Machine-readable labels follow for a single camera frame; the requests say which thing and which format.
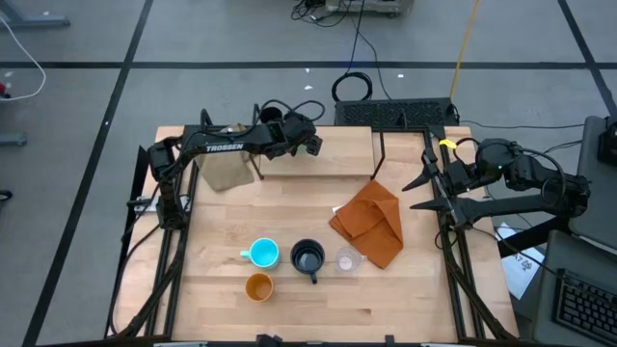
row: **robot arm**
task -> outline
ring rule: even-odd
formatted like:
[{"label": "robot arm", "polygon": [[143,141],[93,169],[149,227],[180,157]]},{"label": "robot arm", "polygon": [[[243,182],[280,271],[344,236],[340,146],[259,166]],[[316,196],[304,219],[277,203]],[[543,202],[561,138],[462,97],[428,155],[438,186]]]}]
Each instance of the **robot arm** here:
[{"label": "robot arm", "polygon": [[[159,183],[161,197],[156,204],[162,228],[179,229],[186,226],[186,216],[178,202],[174,181],[187,165],[200,154],[214,154],[244,150],[250,154],[263,154],[272,160],[291,153],[305,145],[307,152],[318,155],[322,140],[315,135],[312,120],[296,112],[282,117],[276,108],[261,113],[262,124],[255,124],[242,132],[218,132],[220,127],[186,125],[181,137],[170,137],[148,149],[150,169]],[[177,158],[174,147],[181,145]]]},{"label": "robot arm", "polygon": [[[515,213],[545,211],[558,216],[581,215],[587,209],[590,195],[587,179],[563,173],[558,164],[558,170],[547,169],[526,152],[542,155],[522,148],[516,142],[487,139],[479,144],[473,163],[456,160],[445,165],[443,172],[440,172],[437,156],[431,148],[427,148],[422,154],[422,174],[403,191],[435,179],[441,195],[411,208],[446,211],[455,228],[471,227],[483,217]],[[526,191],[536,188],[541,190],[541,194],[486,201],[457,198],[459,194],[497,182],[502,177],[509,189]]]}]

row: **small transparent cup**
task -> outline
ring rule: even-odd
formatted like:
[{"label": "small transparent cup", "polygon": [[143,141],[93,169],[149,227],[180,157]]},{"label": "small transparent cup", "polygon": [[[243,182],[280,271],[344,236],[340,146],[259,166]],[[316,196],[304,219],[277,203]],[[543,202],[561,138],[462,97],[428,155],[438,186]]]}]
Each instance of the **small transparent cup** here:
[{"label": "small transparent cup", "polygon": [[343,273],[350,273],[358,269],[360,263],[366,259],[365,255],[352,247],[343,247],[336,252],[336,269]]}]

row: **orange cloth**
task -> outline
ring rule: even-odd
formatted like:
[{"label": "orange cloth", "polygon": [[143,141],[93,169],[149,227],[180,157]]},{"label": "orange cloth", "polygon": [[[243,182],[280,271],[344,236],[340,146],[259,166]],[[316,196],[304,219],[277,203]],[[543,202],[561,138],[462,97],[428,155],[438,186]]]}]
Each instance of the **orange cloth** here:
[{"label": "orange cloth", "polygon": [[330,226],[382,269],[403,249],[398,198],[376,180],[340,207]]}]

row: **light blue mug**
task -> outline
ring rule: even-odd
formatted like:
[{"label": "light blue mug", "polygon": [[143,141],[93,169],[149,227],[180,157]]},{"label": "light blue mug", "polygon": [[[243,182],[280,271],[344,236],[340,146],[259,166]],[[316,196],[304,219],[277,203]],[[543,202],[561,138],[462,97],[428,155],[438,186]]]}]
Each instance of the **light blue mug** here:
[{"label": "light blue mug", "polygon": [[279,246],[267,237],[255,240],[248,251],[240,252],[240,256],[250,259],[256,267],[264,270],[277,267],[281,258]]}]

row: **paper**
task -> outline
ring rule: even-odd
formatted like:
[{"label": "paper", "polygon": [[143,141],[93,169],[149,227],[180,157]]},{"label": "paper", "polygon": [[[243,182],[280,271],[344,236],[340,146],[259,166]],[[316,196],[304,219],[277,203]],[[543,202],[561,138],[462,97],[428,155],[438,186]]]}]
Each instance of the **paper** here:
[{"label": "paper", "polygon": [[[502,223],[496,233],[498,233],[496,237],[500,240],[514,235],[516,231],[511,229],[507,224]],[[531,256],[541,263],[544,261],[544,255],[534,248],[524,250],[523,254]],[[540,266],[526,256],[520,254],[504,257],[501,260],[501,265],[503,266],[503,272],[505,273],[505,280],[508,284],[510,294],[520,300]]]}]

